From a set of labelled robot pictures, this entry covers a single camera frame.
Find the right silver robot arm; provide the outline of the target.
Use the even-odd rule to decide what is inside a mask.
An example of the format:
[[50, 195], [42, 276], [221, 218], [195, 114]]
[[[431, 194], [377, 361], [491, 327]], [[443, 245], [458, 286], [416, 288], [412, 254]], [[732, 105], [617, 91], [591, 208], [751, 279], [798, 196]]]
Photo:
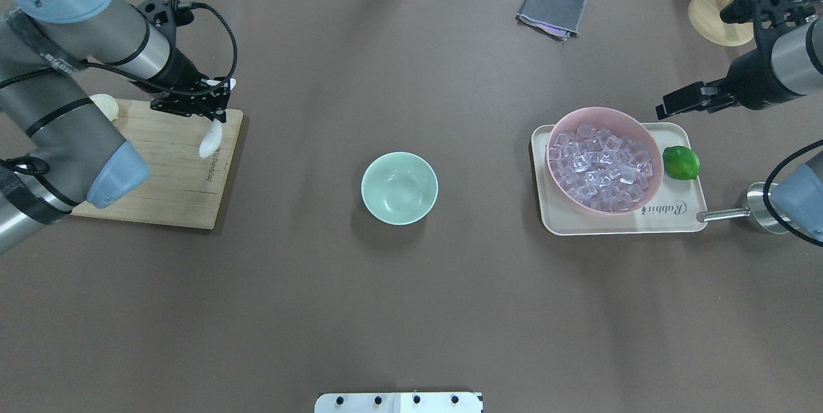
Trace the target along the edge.
[[[734, 0], [720, 9], [727, 24], [752, 24], [755, 49], [723, 78], [694, 82], [662, 97], [656, 117], [732, 107], [774, 110], [821, 95], [821, 0]], [[761, 194], [767, 216], [784, 231], [821, 246], [821, 139], [778, 163]]]

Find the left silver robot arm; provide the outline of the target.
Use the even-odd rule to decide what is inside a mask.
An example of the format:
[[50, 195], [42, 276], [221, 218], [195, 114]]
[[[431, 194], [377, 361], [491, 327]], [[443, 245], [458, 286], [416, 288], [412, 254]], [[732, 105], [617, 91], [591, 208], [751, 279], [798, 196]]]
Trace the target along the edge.
[[2, 252], [77, 205], [114, 204], [150, 176], [135, 146], [77, 84], [99, 68], [129, 79], [153, 110], [212, 121], [201, 155], [226, 123], [235, 68], [208, 78], [176, 46], [176, 28], [205, 3], [13, 0], [2, 14], [2, 112], [33, 142], [2, 161]]

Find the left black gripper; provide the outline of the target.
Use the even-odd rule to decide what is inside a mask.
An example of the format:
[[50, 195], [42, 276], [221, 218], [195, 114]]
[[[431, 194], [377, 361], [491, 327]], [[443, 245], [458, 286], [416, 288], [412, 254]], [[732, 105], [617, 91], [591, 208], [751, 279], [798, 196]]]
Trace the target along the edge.
[[132, 58], [132, 75], [139, 78], [135, 85], [152, 96], [152, 110], [226, 123], [230, 74], [208, 78], [176, 46], [177, 27], [192, 23], [196, 10], [211, 12], [230, 32], [222, 15], [206, 3], [144, 0], [136, 7], [147, 34]]

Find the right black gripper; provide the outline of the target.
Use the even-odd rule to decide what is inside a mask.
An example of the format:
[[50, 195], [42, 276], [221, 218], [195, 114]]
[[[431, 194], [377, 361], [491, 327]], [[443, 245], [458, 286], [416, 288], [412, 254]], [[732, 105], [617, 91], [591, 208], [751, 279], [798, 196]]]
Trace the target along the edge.
[[764, 110], [819, 91], [819, 0], [751, 0], [736, 21], [751, 21], [756, 47], [725, 78], [694, 82], [662, 97], [656, 119], [730, 106]]

